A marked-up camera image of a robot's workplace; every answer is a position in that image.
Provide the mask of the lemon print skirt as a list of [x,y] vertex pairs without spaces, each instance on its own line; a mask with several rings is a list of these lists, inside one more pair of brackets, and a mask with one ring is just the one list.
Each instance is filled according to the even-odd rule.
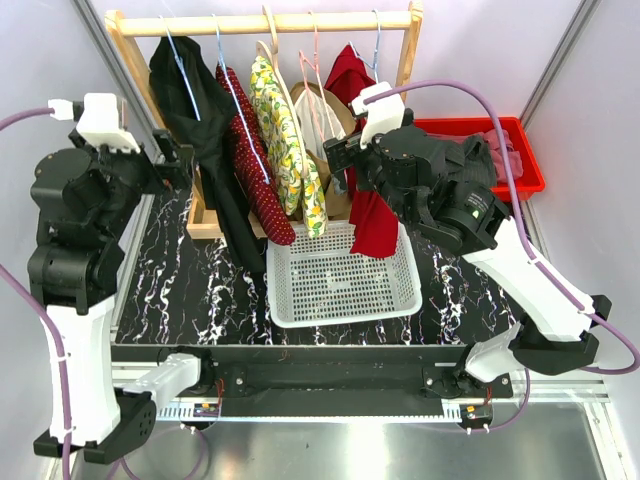
[[285,214],[300,211],[307,235],[322,236],[328,226],[328,215],[320,175],[296,132],[294,115],[271,61],[262,55],[252,63],[248,97]]

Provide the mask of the red polka dot skirt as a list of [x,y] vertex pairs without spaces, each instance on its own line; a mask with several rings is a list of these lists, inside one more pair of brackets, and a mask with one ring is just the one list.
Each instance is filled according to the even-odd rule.
[[[262,172],[252,155],[238,113],[232,119],[225,133],[225,142],[230,147],[231,161],[236,178],[247,198],[251,213],[257,219],[266,237],[277,245],[291,245],[296,239],[296,233],[280,204],[275,176],[267,159],[267,150],[261,138],[256,115],[234,70],[231,67],[227,67],[227,70],[241,104],[254,145],[269,175],[270,184],[264,183]],[[215,78],[224,90],[230,94],[219,64],[216,66]]]

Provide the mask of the black skirt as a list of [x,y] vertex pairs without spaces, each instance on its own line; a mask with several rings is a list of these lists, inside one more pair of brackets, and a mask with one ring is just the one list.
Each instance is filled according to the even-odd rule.
[[149,83],[165,124],[181,144],[194,147],[206,207],[216,211],[234,263],[252,274],[266,270],[262,246],[248,220],[247,198],[235,176],[225,133],[237,113],[232,97],[207,67],[199,44],[173,36],[200,111],[197,121],[167,37],[149,63]]

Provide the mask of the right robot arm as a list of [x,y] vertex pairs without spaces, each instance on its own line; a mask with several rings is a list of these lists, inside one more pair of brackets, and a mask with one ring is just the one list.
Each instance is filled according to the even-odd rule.
[[552,268],[534,259],[509,208],[483,182],[466,178],[477,167],[456,142],[414,126],[377,134],[367,145],[353,134],[323,145],[332,174],[353,168],[411,232],[461,257],[491,277],[523,309],[509,330],[469,346],[454,384],[476,396],[498,376],[521,368],[554,376],[590,366],[599,347],[590,333],[593,299],[567,299]]

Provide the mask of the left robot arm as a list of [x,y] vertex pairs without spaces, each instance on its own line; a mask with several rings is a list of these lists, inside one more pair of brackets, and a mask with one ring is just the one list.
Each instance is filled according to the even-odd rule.
[[203,396],[215,386],[214,369],[184,349],[121,388],[112,380],[109,319],[125,257],[120,239],[142,197],[192,182],[192,148],[165,130],[153,136],[160,164],[139,144],[91,145],[73,132],[69,148],[36,167],[31,196],[40,214],[27,271],[55,393],[50,427],[34,442],[37,455],[82,451],[90,463],[110,464],[149,439],[157,413],[176,396]]

